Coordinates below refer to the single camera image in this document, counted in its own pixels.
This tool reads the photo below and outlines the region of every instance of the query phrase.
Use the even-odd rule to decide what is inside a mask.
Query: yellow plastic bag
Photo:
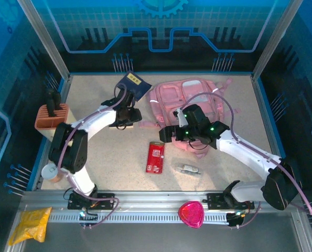
[[[51,210],[52,207],[22,212],[20,222],[9,240],[9,246],[31,238],[43,243]]]

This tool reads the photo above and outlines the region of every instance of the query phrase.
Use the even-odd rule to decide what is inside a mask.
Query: blue book
[[[141,77],[132,71],[128,71],[120,81],[126,85],[127,90],[135,96],[135,101],[138,102],[151,89],[151,85],[146,83]]]

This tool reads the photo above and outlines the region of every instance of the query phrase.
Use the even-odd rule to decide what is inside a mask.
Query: beige tabletop
[[[96,110],[100,103],[113,98],[114,86],[121,80],[118,76],[74,76],[67,98],[74,117],[79,120]],[[140,75],[146,82],[156,85],[173,80],[204,78],[214,82],[226,81],[223,75]],[[233,108],[240,108],[235,115],[234,130],[242,138],[270,150],[262,117],[250,81],[250,76],[231,76],[233,83],[224,97]],[[147,99],[135,106],[142,113],[143,120],[155,121]],[[230,117],[225,118],[230,124]],[[119,131],[104,128],[88,143],[87,170],[100,190],[125,191],[204,191],[223,190],[234,180],[256,181],[260,177],[235,158],[218,150],[210,149],[198,159],[194,154],[174,147],[165,146],[162,174],[145,173],[150,141],[159,141],[159,129],[143,129],[136,124],[132,129]],[[202,173],[190,176],[174,170],[178,163],[198,167]],[[42,189],[65,189],[66,180],[52,184],[44,181]]]

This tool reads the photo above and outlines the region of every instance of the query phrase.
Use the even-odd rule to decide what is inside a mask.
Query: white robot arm
[[[72,141],[63,153],[61,169],[67,174],[70,183],[85,196],[96,193],[97,187],[90,179],[85,164],[87,161],[88,141],[108,125],[121,127],[141,121],[142,116],[134,108],[134,96],[121,89],[117,97],[105,101],[88,116],[72,124],[61,123],[56,128],[55,136],[49,151],[49,159],[58,165],[63,146],[69,134],[76,129]]]
[[[168,126],[160,130],[159,137],[163,142],[195,141],[210,145],[225,152],[256,172],[262,180],[256,182],[234,181],[224,190],[227,204],[232,207],[246,201],[267,201],[279,210],[284,210],[298,194],[292,181],[285,176],[280,166],[299,183],[295,166],[285,162],[280,156],[268,153],[240,138],[231,129],[219,122],[211,123],[202,109],[192,104],[174,113],[179,125]]]
[[[98,110],[102,110],[107,107],[108,106],[100,106]],[[72,128],[75,128],[83,120],[84,118],[72,123],[71,124]],[[88,133],[88,141],[89,141],[95,134],[97,134],[104,127],[107,127],[108,125],[113,124],[115,120],[116,120],[116,111],[111,109],[111,110],[107,110],[104,112],[100,112],[99,114],[95,115],[93,118],[85,122],[78,129],[84,130],[85,132]],[[76,185],[78,190],[82,192],[83,194],[85,194],[86,196],[89,196],[93,192],[95,188],[95,184],[92,182],[91,178],[89,177],[89,174],[86,170],[85,165],[83,166],[81,170],[79,170],[78,172],[75,172],[74,174],[69,172],[68,176],[73,181],[74,185]]]

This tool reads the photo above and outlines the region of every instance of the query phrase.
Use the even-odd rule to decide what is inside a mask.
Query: orange pen holder
[[[62,107],[62,110],[54,111],[57,115],[56,117],[49,117],[46,105],[41,106],[38,110],[35,129],[51,142],[53,140],[53,136],[55,135],[58,124],[62,122],[69,124],[76,121],[67,104],[61,103],[60,106]]]

